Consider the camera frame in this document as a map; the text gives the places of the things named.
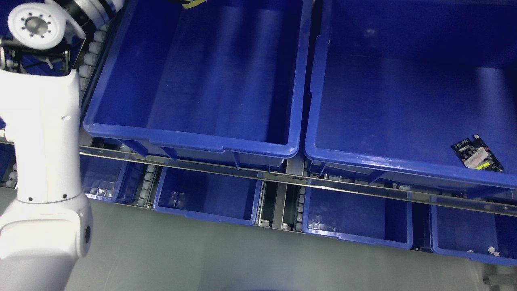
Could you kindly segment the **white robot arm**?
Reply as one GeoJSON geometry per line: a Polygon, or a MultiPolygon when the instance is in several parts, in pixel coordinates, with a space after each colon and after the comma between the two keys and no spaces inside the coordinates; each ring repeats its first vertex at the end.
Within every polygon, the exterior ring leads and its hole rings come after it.
{"type": "MultiPolygon", "coordinates": [[[[74,36],[110,22],[123,0],[25,2],[8,15],[1,47],[54,56],[74,36]]],[[[2,291],[62,291],[92,243],[93,215],[80,172],[80,77],[9,69],[1,53],[1,119],[14,144],[17,197],[1,214],[2,291]]]]}

